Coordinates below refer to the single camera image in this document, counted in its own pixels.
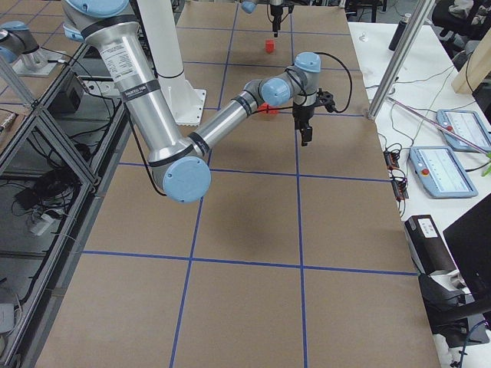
black chair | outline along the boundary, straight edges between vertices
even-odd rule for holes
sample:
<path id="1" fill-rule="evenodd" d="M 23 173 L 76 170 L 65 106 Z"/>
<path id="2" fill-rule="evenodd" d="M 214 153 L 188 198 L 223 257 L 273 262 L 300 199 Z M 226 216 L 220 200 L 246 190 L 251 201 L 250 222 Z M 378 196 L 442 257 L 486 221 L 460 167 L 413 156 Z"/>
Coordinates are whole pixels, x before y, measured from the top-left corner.
<path id="1" fill-rule="evenodd" d="M 454 51 L 461 51 L 454 44 L 456 35 L 468 37 L 470 40 L 482 40 L 484 35 L 491 27 L 491 12 L 488 13 L 485 21 L 481 25 L 472 25 L 472 20 L 476 16 L 479 7 L 489 1 L 474 0 L 473 7 L 470 9 L 467 18 L 458 18 L 450 14 L 448 8 L 453 5 L 453 0 L 441 0 L 435 6 L 431 20 L 437 27 L 443 28 L 440 32 L 441 37 L 447 36 L 449 32 L 453 32 L 452 36 L 443 42 L 445 50 L 449 56 L 453 56 Z"/>

metal rod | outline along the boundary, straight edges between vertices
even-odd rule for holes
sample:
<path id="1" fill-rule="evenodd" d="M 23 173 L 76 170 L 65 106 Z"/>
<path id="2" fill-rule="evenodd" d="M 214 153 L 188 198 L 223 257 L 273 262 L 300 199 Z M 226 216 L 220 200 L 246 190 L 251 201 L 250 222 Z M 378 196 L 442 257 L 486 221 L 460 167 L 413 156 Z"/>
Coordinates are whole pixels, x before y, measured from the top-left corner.
<path id="1" fill-rule="evenodd" d="M 461 140 L 462 142 L 464 142 L 466 145 L 468 146 L 471 146 L 472 148 L 474 148 L 477 152 L 480 152 L 486 156 L 488 156 L 488 152 L 485 151 L 484 149 L 482 149 L 481 147 L 477 146 L 475 143 L 472 143 L 470 142 L 469 140 L 466 140 L 463 136 L 460 136 L 458 135 L 457 133 L 454 133 L 453 131 L 450 131 L 450 130 L 447 130 L 445 129 L 443 126 L 439 125 L 436 121 L 433 121 L 427 117 L 425 117 L 424 115 L 421 115 L 420 113 L 418 113 L 417 111 L 411 109 L 409 106 L 406 106 L 404 105 L 403 103 L 395 100 L 394 98 L 392 97 L 387 97 L 387 99 L 390 101 L 390 102 L 393 102 L 395 103 L 396 105 L 404 108 L 405 110 L 413 113 L 414 115 L 416 115 L 417 117 L 420 117 L 421 119 L 423 119 L 424 121 L 427 121 L 428 123 L 432 124 L 434 127 L 436 127 L 438 130 L 441 130 L 442 132 L 444 132 L 445 134 L 448 134 L 449 136 L 452 136 L 453 138 L 456 138 L 458 140 Z"/>
<path id="2" fill-rule="evenodd" d="M 421 26 L 426 20 L 428 12 L 433 6 L 433 3 L 434 0 L 420 0 L 417 3 L 414 14 L 411 16 L 409 24 L 407 25 L 406 30 L 400 39 L 399 45 L 396 47 L 394 55 L 389 61 L 387 70 L 382 77 L 380 86 L 377 89 L 374 99 L 372 100 L 371 105 L 368 109 L 368 119 L 375 119 L 375 117 L 378 115 L 378 112 L 381 110 L 385 97 L 388 95 L 389 90 L 392 88 L 392 84 L 394 84 L 397 74 L 399 73 L 399 70 L 404 63 L 404 60 L 406 60 L 406 56 L 407 54 L 409 54 L 411 45 L 413 44 L 418 32 L 421 29 Z"/>
<path id="3" fill-rule="evenodd" d="M 31 106 L 31 104 L 35 101 L 35 97 L 3 57 L 0 57 L 0 71 L 3 72 L 2 78 L 18 95 L 18 98 L 22 100 L 22 103 L 24 105 Z"/>

table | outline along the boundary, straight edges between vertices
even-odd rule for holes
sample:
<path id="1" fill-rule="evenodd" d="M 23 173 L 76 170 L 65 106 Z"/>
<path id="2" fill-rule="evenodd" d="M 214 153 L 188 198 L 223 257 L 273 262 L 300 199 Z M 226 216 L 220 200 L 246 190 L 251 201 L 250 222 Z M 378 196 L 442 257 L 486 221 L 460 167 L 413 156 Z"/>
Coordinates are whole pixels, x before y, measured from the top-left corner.
<path id="1" fill-rule="evenodd" d="M 351 69 L 351 107 L 318 110 L 302 148 L 289 113 L 249 118 L 189 205 L 153 193 L 130 140 L 37 368 L 439 366 L 344 11 L 295 7 L 266 54 L 270 28 L 263 6 L 186 3 L 178 36 L 205 121 L 311 50 Z M 344 71 L 323 68 L 342 106 Z"/>
<path id="2" fill-rule="evenodd" d="M 388 45 L 395 32 L 397 25 L 366 23 L 350 23 L 351 36 L 354 48 L 357 52 L 360 68 L 364 75 L 365 85 L 368 87 L 369 98 L 373 97 L 376 88 L 370 86 L 377 85 L 388 65 L 392 56 L 392 51 L 388 50 Z M 399 73 L 399 81 L 421 81 L 409 84 L 395 84 L 395 93 L 392 97 L 403 104 L 420 109 L 453 109 L 465 106 L 465 110 L 475 110 L 489 128 L 489 123 L 484 117 L 483 112 L 477 106 L 470 95 L 459 95 L 453 92 L 451 82 L 457 75 L 451 60 L 448 58 L 444 49 L 441 47 L 437 36 L 430 26 L 423 26 L 413 47 Z M 410 140 L 396 132 L 392 128 L 390 119 L 390 103 L 385 103 L 377 116 L 376 124 L 379 133 L 387 138 L 387 142 L 381 136 L 381 145 L 384 148 L 392 143 L 401 143 L 403 147 L 410 145 Z M 392 110 L 394 126 L 406 133 L 408 136 L 415 136 L 420 124 L 420 119 L 411 116 L 398 107 Z M 435 119 L 435 113 L 427 112 L 427 116 Z M 436 128 L 424 123 L 417 138 L 414 140 L 415 146 L 444 146 L 446 145 L 443 136 Z M 459 161 L 466 169 L 480 166 L 486 162 L 486 158 L 476 153 L 456 153 Z M 442 232 L 447 226 L 451 225 L 463 213 L 472 208 L 478 201 L 486 197 L 491 192 L 490 178 L 481 177 L 481 171 L 471 172 L 469 176 L 479 191 L 477 197 L 471 199 L 431 199 L 423 190 L 418 178 L 412 169 L 407 166 L 407 150 L 401 153 L 400 162 L 407 174 L 409 187 L 409 199 L 405 202 L 405 209 L 402 220 L 405 221 L 412 215 L 430 214 L 433 217 L 438 229 Z M 450 286 L 448 277 L 437 277 L 440 283 Z M 439 350 L 444 353 L 447 350 L 439 346 Z M 458 349 L 452 349 L 454 359 L 460 358 Z M 472 346 L 467 350 L 464 366 L 468 367 L 488 367 L 491 361 L 491 345 Z"/>

sticker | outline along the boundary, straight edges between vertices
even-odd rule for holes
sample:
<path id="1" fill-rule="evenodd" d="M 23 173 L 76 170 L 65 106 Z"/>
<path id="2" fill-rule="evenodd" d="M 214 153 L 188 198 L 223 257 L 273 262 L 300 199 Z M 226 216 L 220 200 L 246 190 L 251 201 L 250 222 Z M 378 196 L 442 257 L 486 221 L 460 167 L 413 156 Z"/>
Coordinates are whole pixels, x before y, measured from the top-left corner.
<path id="1" fill-rule="evenodd" d="M 425 238 L 438 238 L 437 230 L 435 230 L 429 218 L 419 218 L 417 221 Z"/>
<path id="2" fill-rule="evenodd" d="M 114 82 L 138 74 L 123 44 L 117 44 L 116 46 L 102 50 L 101 57 Z"/>

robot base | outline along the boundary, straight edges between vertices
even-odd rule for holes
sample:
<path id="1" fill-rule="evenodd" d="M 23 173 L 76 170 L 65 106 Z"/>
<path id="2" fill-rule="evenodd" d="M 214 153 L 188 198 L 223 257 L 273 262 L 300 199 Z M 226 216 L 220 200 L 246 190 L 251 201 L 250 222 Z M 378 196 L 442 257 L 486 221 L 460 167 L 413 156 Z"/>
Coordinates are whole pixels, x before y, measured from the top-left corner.
<path id="1" fill-rule="evenodd" d="M 19 58 L 19 60 L 17 60 L 17 62 L 15 62 L 15 64 L 12 67 L 15 73 L 17 73 L 19 77 L 47 77 L 53 71 L 53 69 L 58 65 L 58 63 L 54 61 L 63 59 L 64 57 L 63 55 L 60 55 L 58 53 L 54 53 L 46 50 L 43 50 L 43 52 L 46 58 L 48 59 L 48 63 L 44 67 L 40 67 L 36 71 L 32 71 L 30 69 L 27 69 L 24 65 L 24 61 L 22 61 L 22 59 Z"/>

